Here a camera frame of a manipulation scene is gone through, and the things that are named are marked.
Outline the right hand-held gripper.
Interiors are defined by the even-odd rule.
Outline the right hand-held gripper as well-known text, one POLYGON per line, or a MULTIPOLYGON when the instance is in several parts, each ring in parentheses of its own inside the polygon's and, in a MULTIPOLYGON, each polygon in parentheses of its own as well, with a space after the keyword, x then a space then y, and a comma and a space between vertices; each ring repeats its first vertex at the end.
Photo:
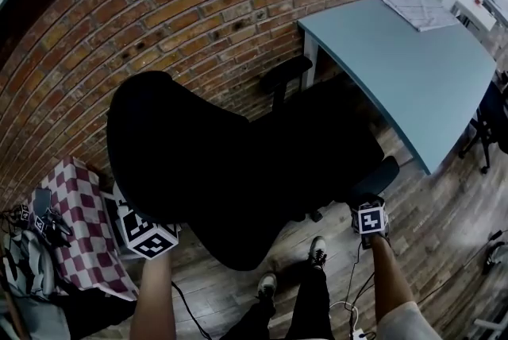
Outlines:
POLYGON ((389 221, 383 198, 371 193, 360 197, 358 203, 350 206, 352 228, 360 235, 361 247, 371 248, 371 238, 380 235, 388 240, 389 221))

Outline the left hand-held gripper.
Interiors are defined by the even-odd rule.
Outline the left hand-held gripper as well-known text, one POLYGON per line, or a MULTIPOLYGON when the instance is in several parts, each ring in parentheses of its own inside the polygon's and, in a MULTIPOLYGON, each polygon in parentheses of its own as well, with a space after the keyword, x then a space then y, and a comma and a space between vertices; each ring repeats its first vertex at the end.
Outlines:
POLYGON ((179 224, 164 225, 143 219, 127 203, 117 183, 114 183, 113 196, 122 238, 132 254, 151 260, 179 244, 179 224))

